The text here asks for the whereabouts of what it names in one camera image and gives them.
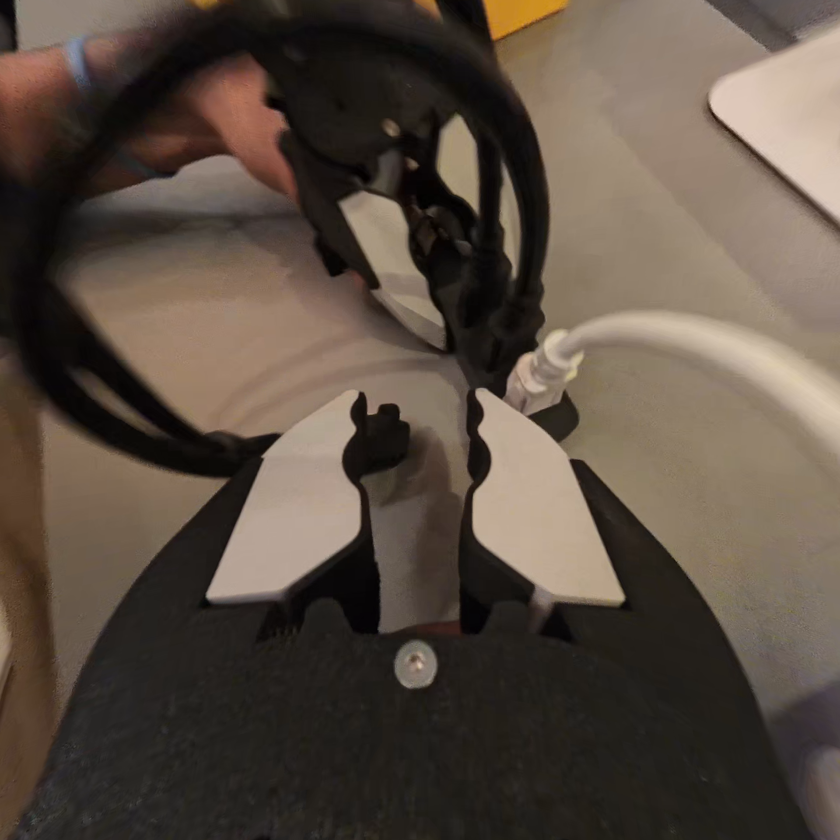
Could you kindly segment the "blue wristband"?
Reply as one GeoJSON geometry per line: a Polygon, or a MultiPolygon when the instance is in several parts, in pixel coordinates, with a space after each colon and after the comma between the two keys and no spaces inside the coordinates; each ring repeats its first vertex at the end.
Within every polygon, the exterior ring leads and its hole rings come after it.
{"type": "MultiPolygon", "coordinates": [[[[87,137],[92,130],[95,106],[101,103],[103,89],[93,80],[87,58],[87,37],[73,38],[62,47],[66,68],[77,87],[79,105],[70,124],[82,137],[87,137]]],[[[172,172],[161,172],[141,162],[124,148],[117,150],[112,161],[123,172],[138,176],[143,182],[170,179],[172,172]]]]}

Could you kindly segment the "person's left forearm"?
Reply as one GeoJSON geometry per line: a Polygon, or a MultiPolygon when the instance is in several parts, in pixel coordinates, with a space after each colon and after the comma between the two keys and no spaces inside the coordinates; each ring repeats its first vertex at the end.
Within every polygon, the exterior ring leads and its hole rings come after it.
{"type": "Polygon", "coordinates": [[[2,182],[30,187],[87,138],[71,41],[1,56],[2,182]]]}

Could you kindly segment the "black hub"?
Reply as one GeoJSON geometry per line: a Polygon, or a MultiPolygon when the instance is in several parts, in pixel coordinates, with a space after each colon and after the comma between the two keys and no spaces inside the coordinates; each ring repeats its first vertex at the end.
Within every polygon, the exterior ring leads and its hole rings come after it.
{"type": "Polygon", "coordinates": [[[560,443],[578,427],[580,416],[567,390],[530,398],[520,413],[560,443]]]}

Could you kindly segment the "yellow box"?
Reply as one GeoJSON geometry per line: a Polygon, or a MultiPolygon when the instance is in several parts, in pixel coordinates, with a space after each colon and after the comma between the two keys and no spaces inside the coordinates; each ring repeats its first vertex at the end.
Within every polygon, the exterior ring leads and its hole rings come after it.
{"type": "Polygon", "coordinates": [[[490,36],[499,41],[562,12],[569,1],[483,1],[490,36]]]}

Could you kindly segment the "grey desk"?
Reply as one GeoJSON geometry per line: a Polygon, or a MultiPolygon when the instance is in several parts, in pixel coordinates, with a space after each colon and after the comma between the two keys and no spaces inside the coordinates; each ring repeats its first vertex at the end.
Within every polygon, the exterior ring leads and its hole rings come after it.
{"type": "MultiPolygon", "coordinates": [[[[710,116],[763,48],[705,2],[572,2],[507,39],[549,175],[549,329],[670,310],[741,324],[838,372],[838,231],[710,116]]],[[[454,617],[466,386],[227,158],[85,205],[69,289],[202,429],[280,432],[347,389],[398,404],[407,464],[366,481],[385,631],[454,617]]],[[[565,447],[712,606],[770,716],[838,679],[838,484],[717,378],[589,355],[565,447]]],[[[42,414],[59,700],[136,576],[219,483],[152,469],[42,414]]]]}

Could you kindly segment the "person's left hand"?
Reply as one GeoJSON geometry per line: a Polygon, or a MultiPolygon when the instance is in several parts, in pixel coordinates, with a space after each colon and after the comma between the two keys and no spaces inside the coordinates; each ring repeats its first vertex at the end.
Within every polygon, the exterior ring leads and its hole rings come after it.
{"type": "Polygon", "coordinates": [[[296,202],[296,179],[280,150],[287,122],[266,104],[266,87],[267,74],[251,55],[225,59],[178,88],[125,149],[161,175],[228,155],[259,183],[296,202]]]}

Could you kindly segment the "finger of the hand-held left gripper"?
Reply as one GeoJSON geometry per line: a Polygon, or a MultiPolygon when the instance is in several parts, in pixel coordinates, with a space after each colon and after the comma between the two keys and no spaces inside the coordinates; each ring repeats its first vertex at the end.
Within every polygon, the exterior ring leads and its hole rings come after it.
{"type": "Polygon", "coordinates": [[[356,192],[340,200],[339,209],[376,280],[374,298],[408,332],[445,352],[445,320],[411,256],[410,229],[398,203],[370,192],[356,192]]]}

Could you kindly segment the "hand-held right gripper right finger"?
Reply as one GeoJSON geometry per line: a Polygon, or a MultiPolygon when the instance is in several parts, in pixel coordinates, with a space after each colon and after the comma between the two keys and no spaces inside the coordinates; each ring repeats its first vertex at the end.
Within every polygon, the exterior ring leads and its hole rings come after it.
{"type": "Polygon", "coordinates": [[[621,608],[626,595],[562,447],[485,388],[467,396],[470,484],[458,534],[460,625],[525,608],[540,633],[559,606],[621,608]]]}

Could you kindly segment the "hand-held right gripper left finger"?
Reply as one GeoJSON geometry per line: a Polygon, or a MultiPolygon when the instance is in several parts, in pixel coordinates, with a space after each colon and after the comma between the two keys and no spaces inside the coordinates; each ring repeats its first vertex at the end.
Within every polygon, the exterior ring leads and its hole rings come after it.
{"type": "Polygon", "coordinates": [[[263,455],[213,579],[212,606],[330,597],[349,613],[381,610],[369,503],[361,476],[367,403],[348,390],[263,455]]]}

